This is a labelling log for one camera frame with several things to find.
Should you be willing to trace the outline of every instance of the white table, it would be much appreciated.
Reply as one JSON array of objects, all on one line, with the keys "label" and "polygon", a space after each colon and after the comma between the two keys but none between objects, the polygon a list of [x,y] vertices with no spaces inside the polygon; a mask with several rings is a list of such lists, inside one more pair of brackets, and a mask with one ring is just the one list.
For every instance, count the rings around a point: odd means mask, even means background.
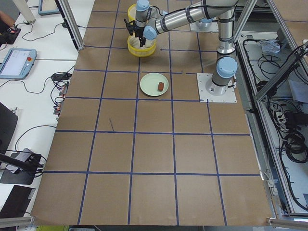
[{"label": "white table", "polygon": [[[36,60],[29,75],[24,80],[29,91],[39,92],[42,90],[44,81],[47,77],[55,72],[68,71],[75,61],[53,61],[53,60]],[[14,149],[17,139],[29,128],[39,125],[57,125],[57,120],[53,114],[53,103],[50,98],[50,93],[54,84],[51,79],[46,82],[46,87],[41,94],[31,94],[26,92],[21,82],[9,82],[0,88],[0,101],[8,108],[18,107],[20,110],[17,127],[11,140],[9,150]],[[53,92],[53,98],[59,94],[58,90]],[[42,154],[47,158],[51,142],[54,135],[54,128],[41,127],[29,131],[22,137],[18,143],[18,150],[28,148],[35,153]],[[38,188],[40,183],[39,178],[34,178],[31,185],[24,185],[30,188]],[[13,184],[0,184],[0,210],[2,209],[7,197],[9,196]],[[27,211],[32,210],[37,190],[28,206]]]},{"label": "white table", "polygon": [[[79,26],[86,27],[90,18],[91,10],[93,8],[94,0],[69,0],[69,3],[76,23]],[[28,6],[38,5],[39,0],[28,1]],[[25,38],[28,40],[49,34],[54,31],[54,27],[57,24],[63,23],[63,19],[60,14],[41,16],[38,14],[37,8],[32,8],[31,11],[36,21],[33,24],[33,31],[25,36]],[[24,17],[19,15],[18,19],[16,20],[16,24],[22,23],[24,20]],[[19,25],[18,28],[21,28],[21,33],[18,35],[15,43],[8,45],[6,49],[0,51],[0,62],[3,61],[9,48],[36,49],[38,53],[37,59],[73,61],[77,59],[78,52],[74,47],[67,28],[63,28],[62,25],[57,26],[54,34],[32,42],[22,39],[22,36],[31,30],[31,25]],[[79,31],[83,37],[86,30],[80,27]]]}]

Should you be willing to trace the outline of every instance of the green plate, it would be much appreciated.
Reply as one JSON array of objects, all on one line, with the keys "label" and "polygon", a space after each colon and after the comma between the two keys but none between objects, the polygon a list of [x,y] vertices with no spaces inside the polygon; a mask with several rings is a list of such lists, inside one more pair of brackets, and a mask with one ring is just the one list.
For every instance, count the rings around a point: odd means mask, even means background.
[{"label": "green plate", "polygon": [[[164,89],[162,91],[158,91],[157,89],[160,82],[164,83]],[[160,96],[168,90],[168,87],[168,79],[159,73],[149,73],[142,77],[140,81],[141,90],[150,96]]]}]

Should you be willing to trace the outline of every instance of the yellow bowl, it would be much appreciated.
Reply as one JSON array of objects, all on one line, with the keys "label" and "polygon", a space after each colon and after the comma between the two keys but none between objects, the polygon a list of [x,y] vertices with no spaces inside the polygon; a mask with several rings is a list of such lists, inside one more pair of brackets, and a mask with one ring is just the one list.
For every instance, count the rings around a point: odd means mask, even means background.
[{"label": "yellow bowl", "polygon": [[128,19],[129,19],[130,22],[135,20],[135,18],[136,18],[136,4],[133,4],[129,7],[127,14],[128,14]]},{"label": "yellow bowl", "polygon": [[148,57],[155,52],[156,40],[146,40],[145,45],[140,47],[140,42],[135,35],[127,39],[128,51],[136,57]]}]

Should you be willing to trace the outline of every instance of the metal mounting plate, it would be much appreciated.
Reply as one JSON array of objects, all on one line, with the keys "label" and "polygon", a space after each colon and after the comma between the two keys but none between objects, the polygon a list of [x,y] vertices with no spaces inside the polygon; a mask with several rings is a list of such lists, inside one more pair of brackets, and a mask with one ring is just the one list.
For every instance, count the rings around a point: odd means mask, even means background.
[{"label": "metal mounting plate", "polygon": [[226,93],[222,96],[211,95],[205,88],[206,82],[212,77],[212,73],[197,73],[198,89],[200,102],[213,102],[213,103],[236,103],[236,96],[234,88],[228,88]]},{"label": "metal mounting plate", "polygon": [[217,20],[217,18],[214,18],[214,21],[207,27],[205,26],[200,27],[198,23],[191,23],[190,24],[191,31],[218,33],[218,23],[215,20]]}]

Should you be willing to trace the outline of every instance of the brown cardboard surface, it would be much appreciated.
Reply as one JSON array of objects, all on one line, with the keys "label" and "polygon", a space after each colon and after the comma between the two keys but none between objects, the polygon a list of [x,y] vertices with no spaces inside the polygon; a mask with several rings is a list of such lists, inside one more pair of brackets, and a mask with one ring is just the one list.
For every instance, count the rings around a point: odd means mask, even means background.
[{"label": "brown cardboard surface", "polygon": [[199,45],[197,40],[197,33],[184,31],[170,32],[170,45],[173,50],[192,50],[198,51]]},{"label": "brown cardboard surface", "polygon": [[115,25],[116,12],[92,11],[88,27],[111,27]]},{"label": "brown cardboard surface", "polygon": [[250,136],[215,136],[214,143],[220,173],[260,172]]},{"label": "brown cardboard surface", "polygon": [[114,37],[112,40],[112,47],[117,48],[127,48],[127,38],[128,38],[126,29],[115,29]]},{"label": "brown cardboard surface", "polygon": [[198,51],[171,51],[171,70],[180,73],[200,73],[200,53]]},{"label": "brown cardboard surface", "polygon": [[103,100],[97,130],[134,131],[136,101]]},{"label": "brown cardboard surface", "polygon": [[134,176],[132,225],[176,225],[174,176]]},{"label": "brown cardboard surface", "polygon": [[162,51],[156,48],[153,55],[141,59],[141,71],[148,72],[170,72],[169,51]]},{"label": "brown cardboard surface", "polygon": [[220,182],[228,225],[267,225],[271,213],[259,177],[220,177]]},{"label": "brown cardboard surface", "polygon": [[173,74],[172,89],[175,100],[199,100],[196,74]]},{"label": "brown cardboard surface", "polygon": [[210,103],[214,133],[249,134],[242,105],[239,103]]},{"label": "brown cardboard surface", "polygon": [[303,28],[307,28],[308,22],[285,22],[285,24],[296,44],[303,45],[303,40],[308,38],[308,31]]},{"label": "brown cardboard surface", "polygon": [[137,134],[133,171],[174,173],[172,139],[172,135]]},{"label": "brown cardboard surface", "polygon": [[106,70],[108,48],[85,47],[81,50],[75,65],[75,69],[82,70]]},{"label": "brown cardboard surface", "polygon": [[92,132],[56,132],[45,170],[87,171],[92,140]]},{"label": "brown cardboard surface", "polygon": [[111,49],[108,70],[138,71],[139,59],[132,56],[126,49]]},{"label": "brown cardboard surface", "polygon": [[84,41],[86,46],[109,47],[113,29],[111,28],[87,28]]},{"label": "brown cardboard surface", "polygon": [[137,80],[138,73],[108,72],[103,97],[135,99]]},{"label": "brown cardboard surface", "polygon": [[104,72],[73,72],[67,96],[100,98],[103,88]]},{"label": "brown cardboard surface", "polygon": [[179,133],[209,133],[206,103],[174,102],[174,131]]},{"label": "brown cardboard surface", "polygon": [[177,181],[181,225],[224,225],[217,177],[179,176]]},{"label": "brown cardboard surface", "polygon": [[77,224],[86,174],[44,173],[31,215],[37,225]]},{"label": "brown cardboard surface", "polygon": [[284,21],[308,21],[308,6],[305,0],[273,0]]},{"label": "brown cardboard surface", "polygon": [[95,1],[93,5],[93,11],[117,11],[117,1],[114,0],[104,0]]},{"label": "brown cardboard surface", "polygon": [[140,101],[137,131],[172,132],[171,102]]},{"label": "brown cardboard surface", "polygon": [[211,136],[176,135],[175,153],[179,173],[216,173]]},{"label": "brown cardboard surface", "polygon": [[[184,26],[159,35],[153,56],[134,57],[123,22],[134,3],[95,1],[33,209],[38,223],[263,225],[270,212],[238,92],[238,103],[199,102],[196,73],[213,72],[217,34]],[[168,79],[162,96],[140,90],[149,72]]]},{"label": "brown cardboard surface", "polygon": [[127,224],[128,194],[127,175],[89,175],[80,224]]},{"label": "brown cardboard surface", "polygon": [[132,134],[97,133],[95,135],[90,170],[130,172],[132,146]]},{"label": "brown cardboard surface", "polygon": [[99,103],[93,99],[66,99],[57,129],[93,131]]}]

